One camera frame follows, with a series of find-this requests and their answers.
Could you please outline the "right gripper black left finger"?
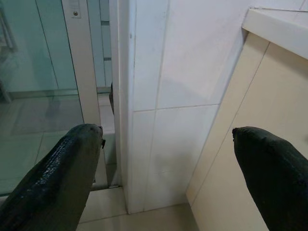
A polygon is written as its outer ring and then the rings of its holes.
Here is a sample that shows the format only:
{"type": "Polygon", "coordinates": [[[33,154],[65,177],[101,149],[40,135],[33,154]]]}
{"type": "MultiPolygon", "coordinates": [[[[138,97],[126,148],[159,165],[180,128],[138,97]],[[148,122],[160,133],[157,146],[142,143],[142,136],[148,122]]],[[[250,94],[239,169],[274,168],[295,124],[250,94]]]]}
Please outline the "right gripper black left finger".
{"type": "Polygon", "coordinates": [[[74,231],[91,191],[103,129],[70,129],[22,178],[0,207],[2,231],[74,231]]]}

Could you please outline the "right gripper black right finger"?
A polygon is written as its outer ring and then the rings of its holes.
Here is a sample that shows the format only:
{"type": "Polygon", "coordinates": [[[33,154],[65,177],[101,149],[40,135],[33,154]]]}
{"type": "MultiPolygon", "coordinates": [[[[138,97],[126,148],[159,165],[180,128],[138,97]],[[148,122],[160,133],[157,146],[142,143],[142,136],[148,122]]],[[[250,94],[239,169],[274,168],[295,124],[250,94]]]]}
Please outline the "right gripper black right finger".
{"type": "Polygon", "coordinates": [[[308,229],[308,161],[287,140],[266,130],[232,130],[246,186],[270,231],[308,229]]]}

